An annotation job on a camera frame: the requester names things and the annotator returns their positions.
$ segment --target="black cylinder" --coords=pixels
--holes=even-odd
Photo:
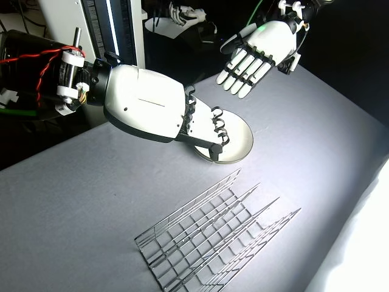
[[[0,34],[0,60],[18,58],[22,54],[38,54],[44,50],[59,49],[65,46],[56,41],[29,35],[17,30]],[[42,69],[55,53],[35,58],[21,58],[18,61],[0,64],[0,87],[25,94],[36,94],[36,86]],[[43,96],[57,94],[60,76],[61,54],[50,63],[44,73],[40,93]]]

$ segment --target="white plate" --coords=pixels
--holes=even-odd
[[[245,158],[253,147],[254,138],[250,127],[239,116],[230,111],[223,110],[220,117],[225,122],[225,129],[230,138],[230,142],[223,147],[223,152],[219,155],[218,161],[212,161],[209,150],[195,146],[196,153],[208,161],[220,164],[235,163]]]

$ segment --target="table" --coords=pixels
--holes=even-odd
[[[389,153],[389,131],[311,73],[273,70],[243,100],[196,85],[250,125],[251,153],[216,165],[106,123],[0,173],[1,291],[159,291],[134,237],[241,167],[301,212],[225,291],[302,291]]]

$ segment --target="metal dish rack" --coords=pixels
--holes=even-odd
[[[298,210],[262,227],[260,216],[277,199],[253,213],[231,190],[236,170],[135,238],[162,291],[221,291]]]

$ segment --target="wire rack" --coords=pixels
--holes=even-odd
[[[231,190],[241,169],[135,238],[162,291],[221,291],[299,211],[262,227],[257,212]]]

